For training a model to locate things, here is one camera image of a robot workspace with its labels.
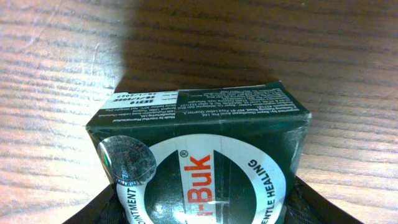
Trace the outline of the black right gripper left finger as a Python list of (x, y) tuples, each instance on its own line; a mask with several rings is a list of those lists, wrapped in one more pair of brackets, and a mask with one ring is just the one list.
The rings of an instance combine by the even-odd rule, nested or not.
[(124, 224), (124, 209), (116, 193), (116, 184), (109, 184), (63, 224)]

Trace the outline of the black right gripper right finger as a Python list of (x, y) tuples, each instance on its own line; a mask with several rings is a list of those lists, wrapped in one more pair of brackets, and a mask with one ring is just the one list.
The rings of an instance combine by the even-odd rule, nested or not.
[(363, 224), (338, 208), (299, 177), (287, 202), (285, 224)]

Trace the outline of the green square box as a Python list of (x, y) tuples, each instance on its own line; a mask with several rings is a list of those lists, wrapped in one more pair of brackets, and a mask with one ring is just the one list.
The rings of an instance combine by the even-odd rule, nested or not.
[(115, 93), (87, 123), (129, 223), (282, 223), (312, 118), (281, 84)]

